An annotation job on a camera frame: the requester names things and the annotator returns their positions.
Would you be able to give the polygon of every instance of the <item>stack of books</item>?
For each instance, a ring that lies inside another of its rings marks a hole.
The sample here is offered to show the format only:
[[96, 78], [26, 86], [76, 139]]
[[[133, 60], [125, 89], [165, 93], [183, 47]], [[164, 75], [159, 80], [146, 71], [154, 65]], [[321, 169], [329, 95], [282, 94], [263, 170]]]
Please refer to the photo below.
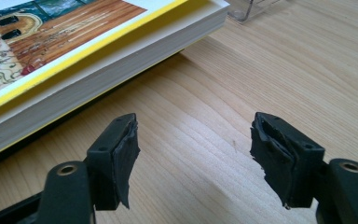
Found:
[[0, 152], [223, 26], [223, 0], [0, 0]]

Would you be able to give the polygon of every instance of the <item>yellow book edge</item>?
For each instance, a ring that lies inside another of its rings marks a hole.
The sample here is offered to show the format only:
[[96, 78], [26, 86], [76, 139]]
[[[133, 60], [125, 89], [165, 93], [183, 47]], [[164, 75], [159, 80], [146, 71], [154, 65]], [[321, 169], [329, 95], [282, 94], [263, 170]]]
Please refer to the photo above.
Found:
[[34, 88], [35, 86], [39, 85], [43, 81], [47, 80], [50, 77], [55, 76], [62, 70], [68, 68], [69, 66], [72, 66], [76, 63], [78, 63], [83, 58], [87, 57], [87, 55], [90, 55], [94, 53], [95, 51], [105, 47], [106, 45], [116, 41], [120, 37], [128, 34], [129, 32], [136, 30], [137, 28], [147, 24], [148, 22], [151, 22], [155, 18], [158, 18], [159, 16], [163, 15], [164, 13], [169, 12], [170, 10], [182, 5], [184, 2], [188, 0], [175, 0], [174, 2], [168, 4], [165, 7], [162, 7], [155, 12], [141, 18], [136, 23], [132, 23], [120, 31], [102, 39], [101, 41], [98, 41], [92, 45], [87, 46], [83, 50], [81, 50], [78, 54], [74, 55], [73, 57], [66, 59], [59, 63], [55, 67], [50, 67], [48, 70], [40, 73], [38, 76], [31, 76], [26, 82], [24, 82], [19, 87], [15, 88], [11, 92], [7, 92], [5, 94], [0, 95], [0, 106], [6, 104], [7, 102], [13, 100], [14, 98], [20, 96], [24, 92], [30, 90], [31, 88]]
[[[117, 44], [118, 46], [127, 46], [130, 43], [135, 42], [137, 39], [141, 38], [142, 36], [149, 34], [150, 32], [156, 31], [157, 29], [159, 29], [159, 27], [162, 26], [166, 26], [171, 24], [172, 22], [178, 20], [179, 18], [183, 17], [186, 14], [190, 14], [194, 11], [197, 11], [199, 8], [205, 6], [205, 4], [209, 3], [208, 0], [197, 0], [197, 1], [187, 1], [185, 4], [182, 4], [181, 6], [178, 5], [177, 8], [175, 8], [174, 10], [171, 11], [171, 13], [165, 14], [159, 18], [157, 18], [156, 20], [154, 20], [153, 22], [148, 23], [145, 26], [145, 29], [138, 29], [138, 30], [132, 30], [130, 33], [123, 35], [121, 38], [119, 38], [117, 41], [113, 42], [113, 43], [109, 43], [109, 45], [113, 45], [113, 44]], [[81, 60], [85, 60], [89, 63], [98, 61], [100, 59], [100, 56], [102, 55], [107, 55], [110, 54], [110, 49], [111, 48], [102, 48], [100, 50], [98, 50], [98, 52], [88, 55], [87, 57], [85, 57], [84, 59]], [[34, 91], [40, 91], [40, 90], [44, 90], [47, 89], [51, 83], [60, 81], [60, 80], [64, 80], [67, 77], [71, 76], [72, 74], [75, 74], [76, 71], [82, 70], [85, 67], [84, 63], [79, 63], [79, 66], [69, 66], [68, 69], [65, 69], [63, 76], [61, 76], [61, 74], [59, 76], [54, 76], [50, 79], [48, 79], [46, 82], [41, 83], [38, 88], [33, 88], [30, 91], [27, 91], [25, 94], [23, 94], [21, 97], [15, 98], [14, 100], [10, 101], [9, 104], [5, 104], [0, 108], [0, 114], [6, 110], [6, 108], [10, 108], [12, 105], [15, 105], [16, 102], [20, 102], [22, 100], [26, 100], [27, 98], [31, 98], [33, 95]], [[126, 80], [117, 83], [115, 86], [112, 86], [111, 89], [108, 89], [106, 91], [103, 91], [101, 94], [95, 96], [94, 98], [88, 100], [87, 102], [85, 102], [83, 105], [93, 101], [94, 99], [98, 98], [101, 95], [104, 95], [105, 93], [107, 93], [108, 91], [112, 90], [113, 88], [119, 86], [120, 84], [122, 84], [123, 82], [125, 82]], [[75, 107], [74, 109], [62, 114], [61, 116], [59, 116], [56, 119], [51, 120], [50, 122], [46, 123], [45, 125], [39, 127], [38, 129], [34, 130], [33, 132], [29, 133], [28, 135], [23, 136], [22, 138], [18, 139], [17, 141], [13, 142], [12, 144], [3, 147], [0, 149], [0, 152], [4, 151], [5, 149], [17, 144], [18, 142], [20, 142], [21, 140], [23, 140], [24, 138], [32, 135], [33, 133], [37, 133], [38, 131], [40, 131], [41, 129], [43, 129], [44, 127], [48, 126], [51, 123], [54, 123], [55, 121], [57, 121], [58, 119], [72, 113], [73, 111], [75, 111], [76, 109], [78, 109], [79, 107], [81, 107], [81, 105]]]

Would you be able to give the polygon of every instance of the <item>wood grain surface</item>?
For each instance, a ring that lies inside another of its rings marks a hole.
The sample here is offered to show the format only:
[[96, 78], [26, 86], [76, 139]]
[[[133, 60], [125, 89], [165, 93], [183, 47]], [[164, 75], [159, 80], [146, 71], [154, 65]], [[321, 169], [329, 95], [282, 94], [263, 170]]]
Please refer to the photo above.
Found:
[[358, 1], [287, 1], [244, 25], [227, 20], [1, 162], [0, 209], [135, 112], [131, 210], [98, 212], [98, 223], [316, 223], [317, 202], [284, 209], [252, 160], [256, 111], [324, 146], [325, 161], [358, 161]]

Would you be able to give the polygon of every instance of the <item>wooden table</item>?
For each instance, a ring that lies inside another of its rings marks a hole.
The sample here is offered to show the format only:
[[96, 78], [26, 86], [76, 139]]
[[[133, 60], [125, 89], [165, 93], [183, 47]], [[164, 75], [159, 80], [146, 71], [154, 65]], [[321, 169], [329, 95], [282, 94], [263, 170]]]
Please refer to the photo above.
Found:
[[316, 223], [316, 202], [287, 211], [252, 160], [256, 111], [324, 146], [325, 161], [358, 161], [358, 1], [288, 1], [243, 26], [227, 20], [1, 162], [0, 210], [135, 112], [131, 210], [99, 212], [99, 223]]

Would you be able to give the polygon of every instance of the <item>book cover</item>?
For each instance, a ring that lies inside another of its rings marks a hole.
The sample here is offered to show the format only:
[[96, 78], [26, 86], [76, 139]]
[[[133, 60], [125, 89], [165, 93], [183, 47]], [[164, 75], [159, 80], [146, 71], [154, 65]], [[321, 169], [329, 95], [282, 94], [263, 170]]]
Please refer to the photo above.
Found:
[[0, 105], [186, 0], [0, 0]]

